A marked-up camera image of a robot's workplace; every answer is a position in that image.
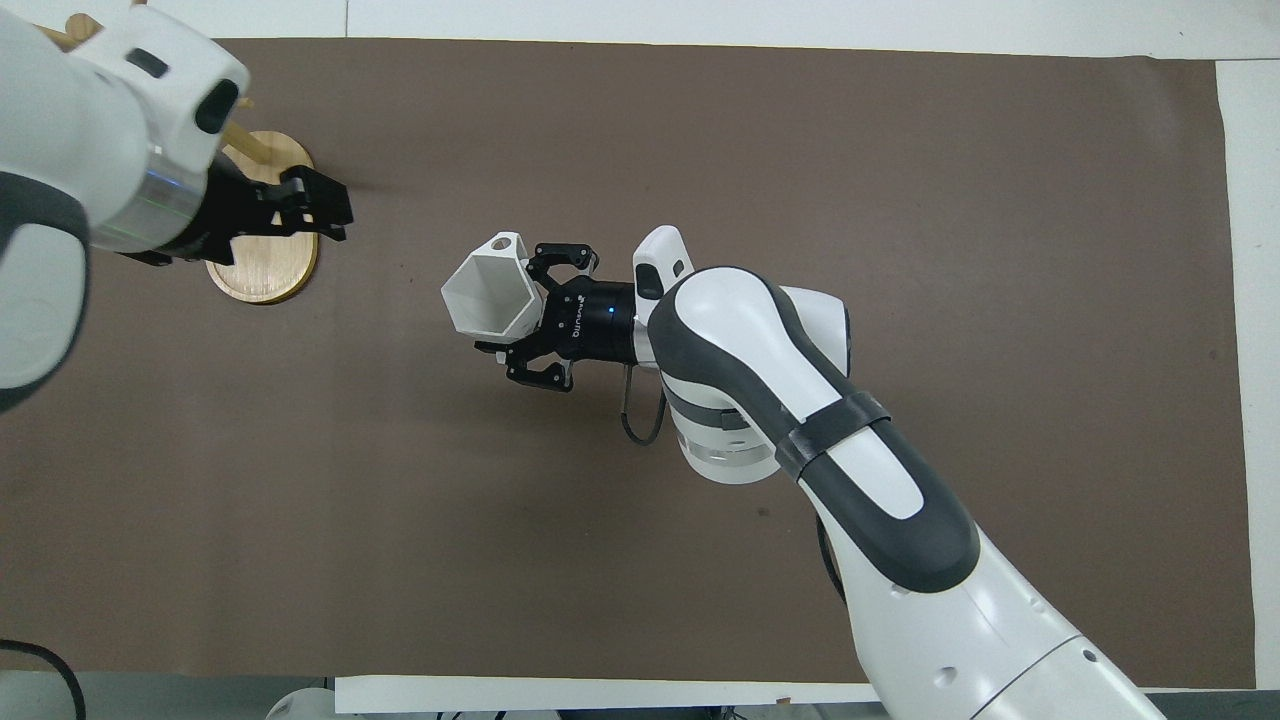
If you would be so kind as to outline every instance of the robotic arm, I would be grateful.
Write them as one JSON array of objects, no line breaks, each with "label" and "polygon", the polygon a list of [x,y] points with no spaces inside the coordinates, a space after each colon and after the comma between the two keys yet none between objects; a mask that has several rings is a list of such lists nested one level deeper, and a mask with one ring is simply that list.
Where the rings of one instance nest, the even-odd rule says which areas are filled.
[{"label": "robotic arm", "polygon": [[248,72],[168,15],[134,5],[64,55],[0,10],[0,413],[74,342],[88,246],[229,265],[239,234],[346,237],[342,184],[303,167],[251,182],[218,152]]},{"label": "robotic arm", "polygon": [[[444,286],[454,325],[484,337],[477,347],[526,384],[567,391],[581,359],[657,366],[696,471],[745,483],[781,468],[796,480],[831,538],[859,661],[895,717],[1162,717],[847,379],[844,304],[740,268],[694,272],[672,227],[636,250],[631,302],[620,283],[590,279],[589,249],[554,247],[593,261],[575,291],[548,295],[540,323],[524,275],[538,275],[548,246],[530,261],[518,236],[503,233]],[[568,355],[527,369],[552,350]]]}]

